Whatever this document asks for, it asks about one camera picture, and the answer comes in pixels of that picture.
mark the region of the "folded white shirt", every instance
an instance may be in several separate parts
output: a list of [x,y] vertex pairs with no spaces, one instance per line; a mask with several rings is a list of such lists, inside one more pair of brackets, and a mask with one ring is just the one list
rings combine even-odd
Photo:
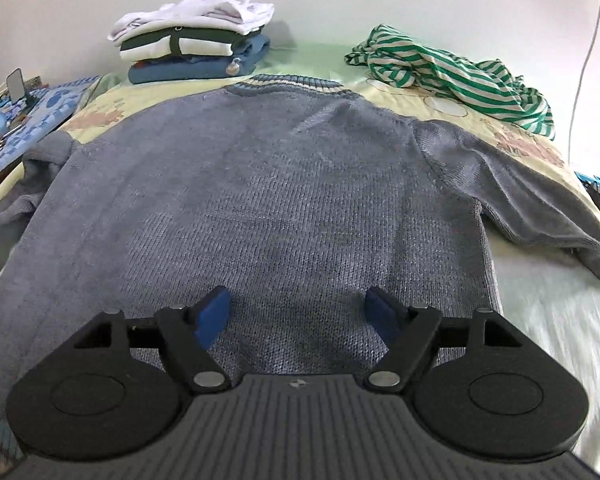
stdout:
[[273,17],[273,4],[251,0],[182,0],[152,12],[130,12],[117,20],[107,38],[119,46],[128,38],[165,27],[201,27],[249,34]]

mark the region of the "black circular disc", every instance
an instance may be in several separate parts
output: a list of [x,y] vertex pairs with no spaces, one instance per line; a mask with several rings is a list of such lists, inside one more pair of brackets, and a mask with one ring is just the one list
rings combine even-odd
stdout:
[[538,383],[520,374],[495,373],[469,385],[469,397],[476,406],[495,415],[522,415],[538,407],[543,398]]
[[571,449],[589,407],[583,387],[553,360],[530,363],[509,350],[430,370],[413,395],[420,420],[440,440],[488,459],[542,460]]
[[7,398],[13,433],[30,450],[61,460],[101,460],[140,449],[180,409],[167,374],[130,356],[90,349],[43,362]]

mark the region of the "stack of folded clothes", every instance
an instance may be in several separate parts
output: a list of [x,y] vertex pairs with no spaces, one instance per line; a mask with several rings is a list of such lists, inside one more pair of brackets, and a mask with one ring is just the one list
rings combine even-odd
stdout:
[[132,83],[247,75],[269,50],[262,29],[273,12],[250,0],[182,0],[125,14],[108,38],[136,62]]

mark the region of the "folded blue sweater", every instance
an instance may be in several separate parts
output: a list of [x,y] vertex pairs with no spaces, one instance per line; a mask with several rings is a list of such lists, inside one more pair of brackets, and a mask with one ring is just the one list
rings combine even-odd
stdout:
[[233,56],[187,56],[139,61],[129,69],[129,81],[138,84],[248,75],[269,51],[269,43],[269,38],[259,34],[234,49]]

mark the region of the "green and white striped shirt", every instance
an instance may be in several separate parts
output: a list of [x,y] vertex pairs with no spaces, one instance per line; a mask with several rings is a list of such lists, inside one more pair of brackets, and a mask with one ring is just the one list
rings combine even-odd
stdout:
[[554,119],[544,96],[514,78],[499,59],[473,63],[428,47],[388,25],[378,25],[350,54],[350,65],[367,65],[373,76],[403,88],[413,84],[438,97],[457,99],[474,110],[532,134],[555,137]]

